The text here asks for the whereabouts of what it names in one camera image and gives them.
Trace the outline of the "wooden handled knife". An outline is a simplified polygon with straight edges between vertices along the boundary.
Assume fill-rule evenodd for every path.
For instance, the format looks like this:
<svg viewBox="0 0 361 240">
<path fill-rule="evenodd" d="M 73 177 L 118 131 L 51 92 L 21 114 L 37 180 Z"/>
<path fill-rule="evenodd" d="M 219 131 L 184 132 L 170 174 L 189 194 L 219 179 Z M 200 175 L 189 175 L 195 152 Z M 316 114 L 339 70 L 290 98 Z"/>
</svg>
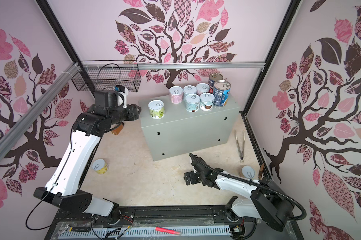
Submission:
<svg viewBox="0 0 361 240">
<path fill-rule="evenodd" d="M 258 171 L 258 179 L 261 180 L 263 177 L 263 171 L 264 171 L 264 163 L 260 166 Z"/>
</svg>

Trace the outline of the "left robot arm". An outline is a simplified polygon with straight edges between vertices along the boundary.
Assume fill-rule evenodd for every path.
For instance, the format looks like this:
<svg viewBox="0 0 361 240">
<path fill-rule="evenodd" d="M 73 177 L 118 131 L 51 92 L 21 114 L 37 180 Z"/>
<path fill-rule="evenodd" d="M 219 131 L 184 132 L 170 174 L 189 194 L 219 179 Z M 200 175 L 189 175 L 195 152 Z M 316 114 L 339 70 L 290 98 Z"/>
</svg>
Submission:
<svg viewBox="0 0 361 240">
<path fill-rule="evenodd" d="M 83 180 L 104 134 L 126 121 L 139 118 L 141 108 L 127 103 L 129 91 L 123 86 L 95 91 L 95 103 L 75 120 L 70 143 L 55 173 L 34 197 L 61 210 L 93 214 L 116 224 L 121 217 L 117 203 L 82 191 Z"/>
</svg>

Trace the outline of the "la sicilia tomato can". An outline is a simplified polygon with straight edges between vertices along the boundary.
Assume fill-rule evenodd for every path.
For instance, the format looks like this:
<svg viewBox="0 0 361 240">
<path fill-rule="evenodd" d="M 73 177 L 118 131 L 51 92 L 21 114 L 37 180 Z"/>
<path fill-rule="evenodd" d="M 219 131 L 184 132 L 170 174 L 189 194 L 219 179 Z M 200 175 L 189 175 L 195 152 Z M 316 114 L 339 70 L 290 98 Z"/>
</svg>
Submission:
<svg viewBox="0 0 361 240">
<path fill-rule="evenodd" d="M 209 85 L 209 93 L 213 93 L 213 86 L 214 86 L 214 83 L 216 81 L 221 81 L 223 80 L 223 75 L 222 74 L 210 74 L 209 75 L 209 78 L 208 78 L 208 85 Z"/>
</svg>

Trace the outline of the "blue label tall can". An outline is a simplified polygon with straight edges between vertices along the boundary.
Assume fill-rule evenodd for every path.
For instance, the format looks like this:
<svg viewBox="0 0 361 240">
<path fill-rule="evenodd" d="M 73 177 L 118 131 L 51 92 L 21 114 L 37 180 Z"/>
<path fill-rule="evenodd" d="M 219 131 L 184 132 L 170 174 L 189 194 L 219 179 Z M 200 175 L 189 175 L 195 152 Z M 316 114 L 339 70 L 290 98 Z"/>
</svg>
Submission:
<svg viewBox="0 0 361 240">
<path fill-rule="evenodd" d="M 226 105 L 230 88 L 231 88 L 231 84 L 226 80 L 219 80 L 214 83 L 213 85 L 214 106 L 224 107 Z"/>
</svg>

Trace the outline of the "black mounting rail base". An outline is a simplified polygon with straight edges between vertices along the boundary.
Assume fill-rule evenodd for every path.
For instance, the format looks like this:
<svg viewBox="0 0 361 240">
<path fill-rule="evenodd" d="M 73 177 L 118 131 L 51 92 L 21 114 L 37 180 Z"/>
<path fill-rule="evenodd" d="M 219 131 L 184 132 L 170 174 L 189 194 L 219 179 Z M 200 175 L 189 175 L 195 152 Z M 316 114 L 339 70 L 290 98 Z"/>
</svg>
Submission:
<svg viewBox="0 0 361 240">
<path fill-rule="evenodd" d="M 210 206 L 156 206 L 122 207 L 121 219 L 110 225 L 103 217 L 90 214 L 70 214 L 58 210 L 45 239 L 58 240 L 58 235 L 68 232 L 88 232 L 93 228 L 132 227 L 184 227 L 184 226 L 228 226 L 231 236 L 173 237 L 158 240 L 302 240 L 303 236 L 296 222 L 286 224 L 282 232 L 269 227 L 262 220 L 243 217 L 236 222 L 230 221 L 224 214 L 223 205 Z M 98 240 L 143 240 L 119 235 L 116 239 L 100 237 Z"/>
</svg>

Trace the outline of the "green label can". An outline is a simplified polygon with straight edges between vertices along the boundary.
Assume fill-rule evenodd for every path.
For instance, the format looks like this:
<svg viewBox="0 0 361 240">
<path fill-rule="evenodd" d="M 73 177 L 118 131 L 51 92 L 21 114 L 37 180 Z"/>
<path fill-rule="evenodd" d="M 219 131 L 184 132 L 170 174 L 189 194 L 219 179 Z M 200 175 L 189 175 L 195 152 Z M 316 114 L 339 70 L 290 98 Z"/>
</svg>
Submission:
<svg viewBox="0 0 361 240">
<path fill-rule="evenodd" d="M 164 102 L 161 100 L 150 101 L 148 107 L 153 119 L 161 119 L 165 114 Z"/>
</svg>

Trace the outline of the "aluminium rail left wall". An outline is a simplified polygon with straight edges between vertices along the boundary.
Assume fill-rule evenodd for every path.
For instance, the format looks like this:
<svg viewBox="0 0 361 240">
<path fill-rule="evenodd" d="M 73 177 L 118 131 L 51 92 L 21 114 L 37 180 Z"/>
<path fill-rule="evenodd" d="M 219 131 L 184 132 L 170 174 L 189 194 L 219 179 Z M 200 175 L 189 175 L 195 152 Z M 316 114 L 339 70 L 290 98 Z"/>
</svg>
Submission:
<svg viewBox="0 0 361 240">
<path fill-rule="evenodd" d="M 28 111 L 18 120 L 15 125 L 0 140 L 0 161 L 24 135 L 27 129 L 42 113 L 45 107 L 53 100 L 54 96 L 71 80 L 71 78 L 80 70 L 78 63 L 72 63 L 67 67 L 58 79 L 47 89 L 47 91 L 31 106 Z"/>
</svg>

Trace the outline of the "pink can white lid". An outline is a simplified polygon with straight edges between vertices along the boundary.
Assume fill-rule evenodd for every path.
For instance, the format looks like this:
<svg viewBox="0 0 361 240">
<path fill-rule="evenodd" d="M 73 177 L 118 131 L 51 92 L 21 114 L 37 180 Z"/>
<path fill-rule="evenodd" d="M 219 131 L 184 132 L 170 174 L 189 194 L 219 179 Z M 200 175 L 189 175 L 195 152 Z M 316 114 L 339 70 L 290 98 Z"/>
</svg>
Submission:
<svg viewBox="0 0 361 240">
<path fill-rule="evenodd" d="M 209 93 L 209 89 L 210 87 L 208 84 L 199 83 L 196 85 L 196 94 L 200 96 L 202 94 Z"/>
</svg>

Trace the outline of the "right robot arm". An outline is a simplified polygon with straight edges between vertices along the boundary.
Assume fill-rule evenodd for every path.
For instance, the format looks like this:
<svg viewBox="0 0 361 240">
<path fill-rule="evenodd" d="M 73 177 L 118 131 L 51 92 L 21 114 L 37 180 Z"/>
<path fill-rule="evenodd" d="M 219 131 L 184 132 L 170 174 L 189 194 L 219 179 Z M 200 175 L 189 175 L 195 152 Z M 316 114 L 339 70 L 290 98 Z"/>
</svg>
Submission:
<svg viewBox="0 0 361 240">
<path fill-rule="evenodd" d="M 305 208 L 288 196 L 270 178 L 245 179 L 223 169 L 212 168 L 201 157 L 189 154 L 192 171 L 185 173 L 187 185 L 201 183 L 209 188 L 236 194 L 225 206 L 225 215 L 235 222 L 239 218 L 261 219 L 273 230 L 282 232 L 288 221 L 306 218 Z"/>
</svg>

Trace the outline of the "aluminium rail back wall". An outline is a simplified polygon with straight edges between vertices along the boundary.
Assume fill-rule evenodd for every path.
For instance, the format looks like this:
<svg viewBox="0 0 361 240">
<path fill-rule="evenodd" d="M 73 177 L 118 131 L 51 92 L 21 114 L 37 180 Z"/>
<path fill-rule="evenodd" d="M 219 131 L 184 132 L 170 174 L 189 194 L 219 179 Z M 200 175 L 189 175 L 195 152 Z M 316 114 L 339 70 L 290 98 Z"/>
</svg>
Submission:
<svg viewBox="0 0 361 240">
<path fill-rule="evenodd" d="M 116 64 L 121 68 L 137 68 L 139 70 L 164 70 L 164 69 L 264 69 L 265 62 L 228 62 L 228 63 L 137 63 L 124 64 L 123 62 L 82 62 L 85 68 L 96 68 Z"/>
</svg>

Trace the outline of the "grey metal cabinet box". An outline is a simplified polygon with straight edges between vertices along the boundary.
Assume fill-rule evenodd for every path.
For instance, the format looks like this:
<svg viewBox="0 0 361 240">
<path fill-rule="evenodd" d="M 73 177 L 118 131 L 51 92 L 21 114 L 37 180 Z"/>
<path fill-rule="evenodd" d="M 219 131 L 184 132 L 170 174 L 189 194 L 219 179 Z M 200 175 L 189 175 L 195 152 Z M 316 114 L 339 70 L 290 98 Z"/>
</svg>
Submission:
<svg viewBox="0 0 361 240">
<path fill-rule="evenodd" d="M 185 103 L 172 104 L 169 96 L 158 99 L 165 108 L 163 118 L 158 120 L 150 115 L 150 100 L 139 101 L 141 128 L 154 161 L 227 143 L 239 115 L 235 101 L 209 112 L 191 113 Z"/>
</svg>

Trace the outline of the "yellow label can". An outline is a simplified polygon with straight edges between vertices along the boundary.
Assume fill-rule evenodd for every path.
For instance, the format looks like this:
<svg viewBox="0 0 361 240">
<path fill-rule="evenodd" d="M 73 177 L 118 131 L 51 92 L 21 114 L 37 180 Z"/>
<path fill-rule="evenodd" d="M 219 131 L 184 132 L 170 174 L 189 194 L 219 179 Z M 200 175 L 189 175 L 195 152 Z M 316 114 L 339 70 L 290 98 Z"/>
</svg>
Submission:
<svg viewBox="0 0 361 240">
<path fill-rule="evenodd" d="M 109 170 L 109 165 L 104 159 L 97 159 L 93 162 L 92 168 L 97 174 L 103 175 Z"/>
</svg>

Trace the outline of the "metal kitchen tongs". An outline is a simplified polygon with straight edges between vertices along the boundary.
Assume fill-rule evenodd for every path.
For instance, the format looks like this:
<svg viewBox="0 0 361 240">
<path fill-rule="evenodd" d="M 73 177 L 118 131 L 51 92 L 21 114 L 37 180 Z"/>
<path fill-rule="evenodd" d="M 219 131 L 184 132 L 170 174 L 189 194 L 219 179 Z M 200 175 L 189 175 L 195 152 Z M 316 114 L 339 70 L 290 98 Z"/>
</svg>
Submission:
<svg viewBox="0 0 361 240">
<path fill-rule="evenodd" d="M 244 162 L 244 146 L 245 146 L 245 131 L 242 131 L 242 138 L 239 138 L 237 131 L 235 133 L 236 147 L 239 155 L 240 162 Z"/>
</svg>

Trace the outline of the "orange label can right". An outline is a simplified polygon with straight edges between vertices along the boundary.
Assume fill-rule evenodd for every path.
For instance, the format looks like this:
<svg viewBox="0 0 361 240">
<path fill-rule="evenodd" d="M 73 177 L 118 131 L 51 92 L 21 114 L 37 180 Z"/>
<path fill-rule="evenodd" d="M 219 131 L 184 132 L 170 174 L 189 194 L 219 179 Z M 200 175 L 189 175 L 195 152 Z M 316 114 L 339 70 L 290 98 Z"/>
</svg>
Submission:
<svg viewBox="0 0 361 240">
<path fill-rule="evenodd" d="M 255 177 L 255 170 L 251 166 L 243 166 L 241 168 L 241 174 L 244 178 L 247 179 L 254 179 Z"/>
</svg>

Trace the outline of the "teal can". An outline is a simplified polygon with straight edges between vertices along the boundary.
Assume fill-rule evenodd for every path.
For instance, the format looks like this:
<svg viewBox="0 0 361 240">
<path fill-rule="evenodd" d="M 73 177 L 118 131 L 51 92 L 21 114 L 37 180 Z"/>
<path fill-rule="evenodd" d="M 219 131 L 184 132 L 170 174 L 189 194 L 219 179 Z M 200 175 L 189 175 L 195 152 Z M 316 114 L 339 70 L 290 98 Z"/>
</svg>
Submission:
<svg viewBox="0 0 361 240">
<path fill-rule="evenodd" d="M 183 100 L 185 101 L 186 97 L 191 94 L 196 94 L 197 89 L 195 86 L 187 85 L 183 88 Z"/>
<path fill-rule="evenodd" d="M 208 112 L 213 109 L 214 95 L 210 93 L 203 93 L 200 96 L 200 109 Z"/>
<path fill-rule="evenodd" d="M 189 94 L 185 97 L 185 108 L 190 113 L 195 113 L 199 110 L 200 97 L 197 94 Z"/>
</svg>

